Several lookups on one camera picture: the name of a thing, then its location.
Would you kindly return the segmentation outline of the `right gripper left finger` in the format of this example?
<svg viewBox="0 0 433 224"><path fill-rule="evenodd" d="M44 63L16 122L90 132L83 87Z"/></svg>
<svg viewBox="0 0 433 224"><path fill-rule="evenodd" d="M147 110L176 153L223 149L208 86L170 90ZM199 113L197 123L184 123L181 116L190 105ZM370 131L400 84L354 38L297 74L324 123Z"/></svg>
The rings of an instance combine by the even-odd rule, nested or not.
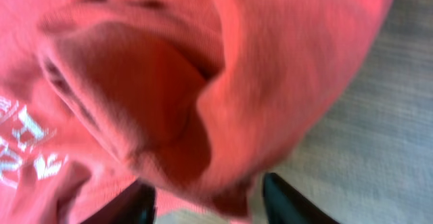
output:
<svg viewBox="0 0 433 224"><path fill-rule="evenodd" d="M156 190L138 180L81 224L154 224Z"/></svg>

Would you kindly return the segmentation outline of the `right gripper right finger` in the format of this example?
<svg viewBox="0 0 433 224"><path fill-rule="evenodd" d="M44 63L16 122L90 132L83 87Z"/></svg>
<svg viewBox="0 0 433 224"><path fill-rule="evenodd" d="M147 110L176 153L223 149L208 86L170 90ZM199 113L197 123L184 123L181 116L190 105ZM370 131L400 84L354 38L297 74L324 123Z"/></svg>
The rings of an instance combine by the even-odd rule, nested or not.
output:
<svg viewBox="0 0 433 224"><path fill-rule="evenodd" d="M269 224L339 224L276 173L264 175L262 196Z"/></svg>

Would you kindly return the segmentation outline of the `red t-shirt white print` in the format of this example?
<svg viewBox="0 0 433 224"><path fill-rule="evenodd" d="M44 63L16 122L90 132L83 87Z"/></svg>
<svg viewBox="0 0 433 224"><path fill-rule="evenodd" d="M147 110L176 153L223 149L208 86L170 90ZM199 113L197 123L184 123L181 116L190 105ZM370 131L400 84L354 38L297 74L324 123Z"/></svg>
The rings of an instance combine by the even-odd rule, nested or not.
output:
<svg viewBox="0 0 433 224"><path fill-rule="evenodd" d="M392 0L1 0L1 222L95 222L137 182L246 219Z"/></svg>

